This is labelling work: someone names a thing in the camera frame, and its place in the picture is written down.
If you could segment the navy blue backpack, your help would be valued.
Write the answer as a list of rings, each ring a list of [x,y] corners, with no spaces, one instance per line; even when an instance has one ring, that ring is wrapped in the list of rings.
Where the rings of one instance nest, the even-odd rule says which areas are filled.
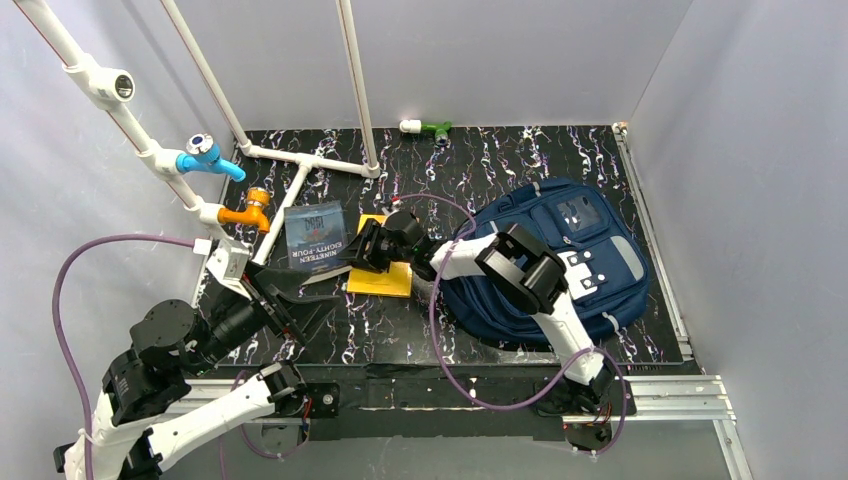
[[[479,239],[519,224],[567,265],[573,305],[594,341],[631,325],[644,313],[647,262],[612,204],[594,187],[550,178],[520,187],[476,213]],[[491,342],[545,343],[530,315],[483,276],[444,278],[443,299],[472,335]]]

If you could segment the yellow notebook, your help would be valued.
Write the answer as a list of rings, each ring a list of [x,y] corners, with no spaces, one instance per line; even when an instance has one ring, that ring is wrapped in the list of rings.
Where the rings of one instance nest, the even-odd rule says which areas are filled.
[[[367,220],[383,223],[387,215],[361,214],[357,224],[357,234],[362,233]],[[353,262],[355,242],[351,241],[344,247],[339,257],[343,261]],[[360,267],[353,267],[347,280],[346,292],[351,294],[366,294],[396,298],[409,298],[412,293],[413,272],[409,263],[391,262],[388,270],[372,272]]]

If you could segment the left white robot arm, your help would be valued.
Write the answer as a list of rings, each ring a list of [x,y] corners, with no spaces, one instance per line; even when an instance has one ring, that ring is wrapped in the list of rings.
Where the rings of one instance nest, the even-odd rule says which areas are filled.
[[[290,360],[270,363],[215,400],[168,421],[172,404],[192,390],[187,380],[214,369],[254,334],[306,341],[305,332],[336,308],[338,298],[289,293],[307,276],[250,264],[243,293],[228,288],[207,312],[181,300],[153,306],[130,330],[131,345],[108,366],[88,426],[55,448],[68,479],[156,479],[192,450],[244,423],[304,411],[308,387]]]

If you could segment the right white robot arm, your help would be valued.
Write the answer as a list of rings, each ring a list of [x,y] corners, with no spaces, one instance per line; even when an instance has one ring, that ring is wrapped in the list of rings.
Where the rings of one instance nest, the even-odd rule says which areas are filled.
[[[560,378],[576,407],[597,411],[607,400],[614,375],[574,306],[576,294],[584,289],[569,263],[523,227],[511,224],[503,232],[474,240],[435,240],[414,214],[397,211],[384,222],[367,220],[336,257],[347,266],[375,273],[404,262],[433,283],[486,278],[541,328],[561,360]]]

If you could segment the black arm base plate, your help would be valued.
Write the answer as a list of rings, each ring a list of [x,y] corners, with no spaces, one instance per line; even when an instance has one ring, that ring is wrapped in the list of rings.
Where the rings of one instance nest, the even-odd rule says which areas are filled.
[[[531,406],[489,410],[462,396],[435,366],[372,364],[299,367],[313,400],[314,441],[401,436],[530,437],[563,440],[578,423],[609,430],[638,408],[629,382],[615,380],[597,407],[583,407],[565,383]]]

